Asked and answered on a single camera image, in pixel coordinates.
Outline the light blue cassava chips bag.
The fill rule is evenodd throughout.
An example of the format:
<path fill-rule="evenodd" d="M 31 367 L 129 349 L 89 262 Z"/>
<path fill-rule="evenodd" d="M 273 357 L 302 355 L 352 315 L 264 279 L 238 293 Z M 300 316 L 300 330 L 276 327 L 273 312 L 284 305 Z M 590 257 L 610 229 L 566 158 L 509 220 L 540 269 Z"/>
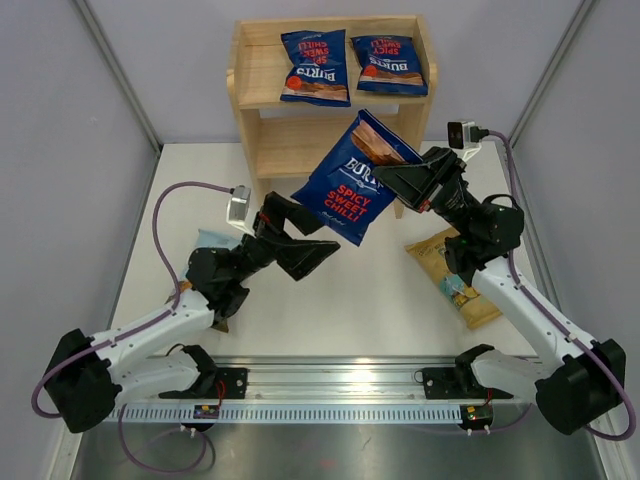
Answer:
<path fill-rule="evenodd" d="M 232 250 L 239 244 L 240 239 L 238 237 L 220 233 L 217 231 L 199 229 L 194 248 L 222 248 Z M 185 290 L 189 290 L 191 288 L 191 283 L 186 278 L 187 271 L 188 267 L 185 267 L 178 277 L 180 292 L 184 292 Z"/>

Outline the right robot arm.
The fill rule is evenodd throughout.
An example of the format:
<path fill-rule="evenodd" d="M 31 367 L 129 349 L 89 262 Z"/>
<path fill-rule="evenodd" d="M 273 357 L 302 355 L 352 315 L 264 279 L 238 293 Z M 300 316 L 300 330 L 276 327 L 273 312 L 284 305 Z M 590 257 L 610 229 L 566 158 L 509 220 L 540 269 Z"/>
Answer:
<path fill-rule="evenodd" d="M 378 166 L 373 175 L 409 209 L 432 211 L 455 228 L 445 241 L 449 270 L 494 304 L 534 349 L 531 363 L 491 346 L 459 356 L 456 389 L 476 396 L 485 388 L 535 405 L 557 431 L 570 435 L 625 406 L 628 426 L 610 440 L 630 438 L 636 414 L 624 389 L 626 354 L 614 340 L 597 341 L 569 320 L 517 269 L 524 212 L 510 194 L 477 200 L 463 178 L 465 159 L 433 147 L 419 164 Z"/>

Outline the blue Burts chips bag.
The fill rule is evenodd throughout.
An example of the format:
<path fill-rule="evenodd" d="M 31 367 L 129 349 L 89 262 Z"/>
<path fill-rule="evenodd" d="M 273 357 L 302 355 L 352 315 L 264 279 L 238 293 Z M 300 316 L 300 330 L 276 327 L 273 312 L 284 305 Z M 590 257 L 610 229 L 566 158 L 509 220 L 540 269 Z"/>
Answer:
<path fill-rule="evenodd" d="M 351 106 L 344 29 L 300 30 L 283 33 L 280 38 L 292 64 L 281 101 L 322 107 Z"/>
<path fill-rule="evenodd" d="M 362 109 L 291 198 L 358 246 L 369 225 L 395 198 L 373 175 L 374 169 L 420 162 L 414 148 Z"/>
<path fill-rule="evenodd" d="M 423 97 L 428 94 L 411 37 L 368 35 L 351 38 L 361 67 L 360 91 Z"/>

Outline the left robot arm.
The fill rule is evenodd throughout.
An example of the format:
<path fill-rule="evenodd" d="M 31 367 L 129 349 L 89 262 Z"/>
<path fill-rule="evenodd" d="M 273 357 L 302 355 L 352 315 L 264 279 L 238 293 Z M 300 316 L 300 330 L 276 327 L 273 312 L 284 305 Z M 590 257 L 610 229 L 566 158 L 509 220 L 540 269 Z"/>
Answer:
<path fill-rule="evenodd" d="M 59 340 L 37 390 L 45 391 L 72 433 L 102 423 L 115 409 L 156 395 L 207 397 L 218 367 L 200 346 L 158 357 L 162 348 L 234 316 L 250 291 L 244 283 L 275 264 L 295 281 L 336 253 L 336 241 L 312 240 L 322 223 L 305 207 L 271 192 L 238 245 L 205 246 L 187 261 L 188 285 L 174 286 L 167 303 L 130 324 Z"/>

